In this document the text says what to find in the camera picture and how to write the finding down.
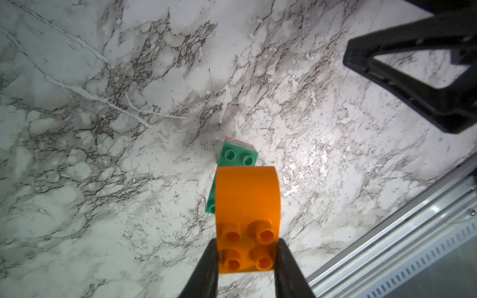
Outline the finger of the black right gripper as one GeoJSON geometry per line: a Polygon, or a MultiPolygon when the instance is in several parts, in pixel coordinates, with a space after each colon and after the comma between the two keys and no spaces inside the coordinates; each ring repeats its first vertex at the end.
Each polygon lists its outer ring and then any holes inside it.
{"type": "Polygon", "coordinates": [[[441,131],[459,134],[477,122],[477,7],[464,5],[421,21],[349,40],[343,64],[386,89],[441,131]],[[435,88],[376,59],[420,50],[450,50],[451,62],[468,69],[435,88]]]}

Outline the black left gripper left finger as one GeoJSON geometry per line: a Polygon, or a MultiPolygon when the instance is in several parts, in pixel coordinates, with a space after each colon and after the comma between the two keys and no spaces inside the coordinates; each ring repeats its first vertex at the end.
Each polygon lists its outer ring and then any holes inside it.
{"type": "Polygon", "coordinates": [[[208,243],[179,298],[216,298],[219,278],[217,241],[208,243]]]}

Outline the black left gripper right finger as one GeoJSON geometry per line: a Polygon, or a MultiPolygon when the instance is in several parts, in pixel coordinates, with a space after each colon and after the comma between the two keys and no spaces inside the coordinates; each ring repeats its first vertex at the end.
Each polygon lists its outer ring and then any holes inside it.
{"type": "Polygon", "coordinates": [[[315,298],[286,242],[277,245],[275,262],[275,295],[277,298],[315,298]]]}

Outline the orange lego brick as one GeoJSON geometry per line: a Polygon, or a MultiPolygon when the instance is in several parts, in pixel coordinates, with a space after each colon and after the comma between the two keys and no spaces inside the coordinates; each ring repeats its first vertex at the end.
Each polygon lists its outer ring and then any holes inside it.
{"type": "Polygon", "coordinates": [[[281,220],[274,167],[218,168],[215,215],[221,274],[274,269],[281,220]]]}

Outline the dark green lego brick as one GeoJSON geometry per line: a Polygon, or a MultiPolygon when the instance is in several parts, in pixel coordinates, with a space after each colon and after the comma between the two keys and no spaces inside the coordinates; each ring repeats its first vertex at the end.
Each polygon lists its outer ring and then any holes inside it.
{"type": "MultiPolygon", "coordinates": [[[[224,141],[222,151],[219,156],[217,167],[245,167],[255,166],[258,160],[258,152],[249,150],[248,148],[237,147],[224,141]]],[[[215,214],[216,201],[216,175],[212,182],[211,190],[206,203],[205,211],[210,214],[215,214]]]]}

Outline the red lego brick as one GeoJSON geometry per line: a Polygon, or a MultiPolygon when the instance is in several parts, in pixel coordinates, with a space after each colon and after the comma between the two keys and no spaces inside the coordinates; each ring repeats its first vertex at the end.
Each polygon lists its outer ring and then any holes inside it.
{"type": "Polygon", "coordinates": [[[243,142],[240,140],[236,140],[231,137],[226,137],[225,141],[237,147],[243,147],[243,148],[248,148],[249,150],[255,150],[255,147],[252,144],[249,144],[247,142],[243,142]]]}

